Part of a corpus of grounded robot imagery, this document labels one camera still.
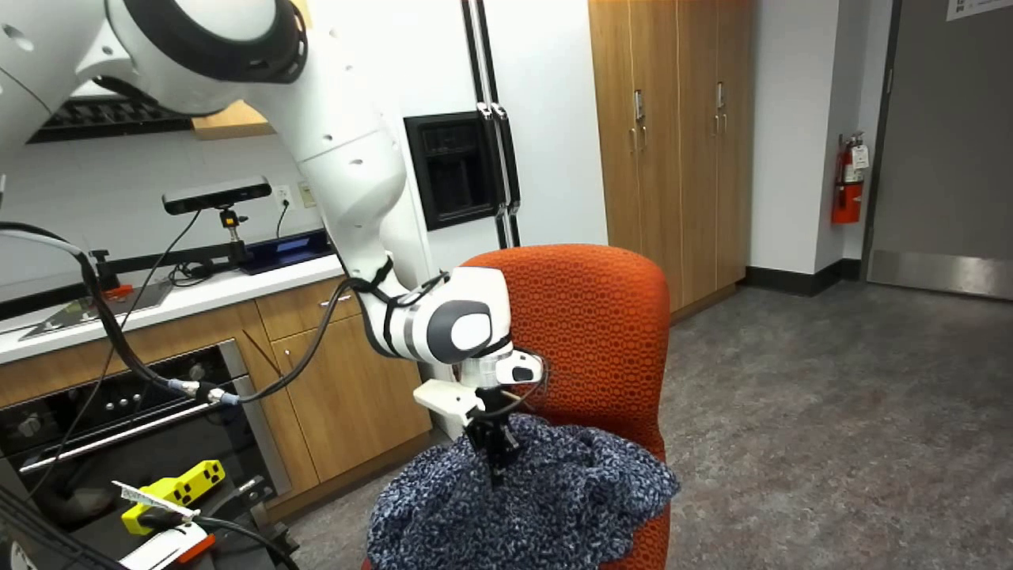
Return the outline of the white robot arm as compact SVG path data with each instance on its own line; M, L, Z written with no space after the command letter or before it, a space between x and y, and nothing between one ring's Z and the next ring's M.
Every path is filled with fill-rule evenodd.
M404 153L315 0L0 0L0 148L25 144L89 82L182 116L235 106L311 192L370 349L447 367L414 401L459 420L491 465L520 453L505 389L541 367L514 345L498 270L437 274L400 219Z

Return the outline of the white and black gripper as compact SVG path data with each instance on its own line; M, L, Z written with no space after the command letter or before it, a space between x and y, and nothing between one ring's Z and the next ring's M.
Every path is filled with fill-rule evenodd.
M511 432L511 416L520 407L523 400L511 389L478 389L478 407L466 413L466 437L495 471L503 471L520 453L520 441Z

